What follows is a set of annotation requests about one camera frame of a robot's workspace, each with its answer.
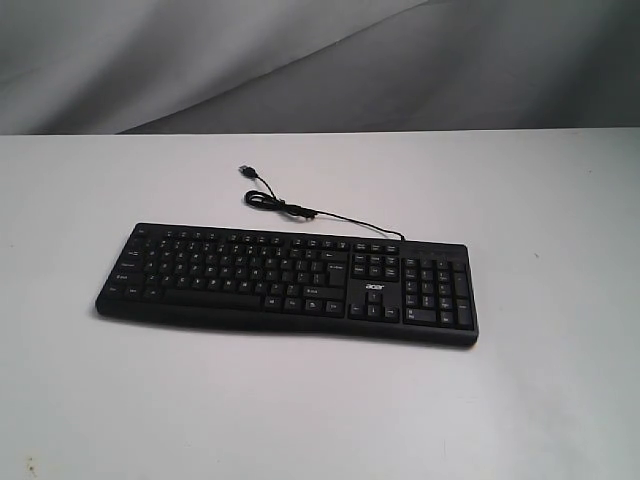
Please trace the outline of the grey backdrop cloth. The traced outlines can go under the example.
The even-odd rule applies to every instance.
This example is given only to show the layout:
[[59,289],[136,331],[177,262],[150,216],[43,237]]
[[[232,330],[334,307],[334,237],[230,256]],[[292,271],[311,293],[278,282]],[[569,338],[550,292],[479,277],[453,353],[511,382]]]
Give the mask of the grey backdrop cloth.
[[635,1],[5,1],[1,131],[629,127]]

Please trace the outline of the black acer keyboard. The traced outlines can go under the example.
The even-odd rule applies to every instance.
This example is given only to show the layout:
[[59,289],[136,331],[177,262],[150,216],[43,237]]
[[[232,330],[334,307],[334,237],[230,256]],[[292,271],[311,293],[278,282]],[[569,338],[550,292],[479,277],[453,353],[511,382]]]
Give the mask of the black acer keyboard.
[[136,225],[99,314],[151,325],[470,347],[467,248],[394,239]]

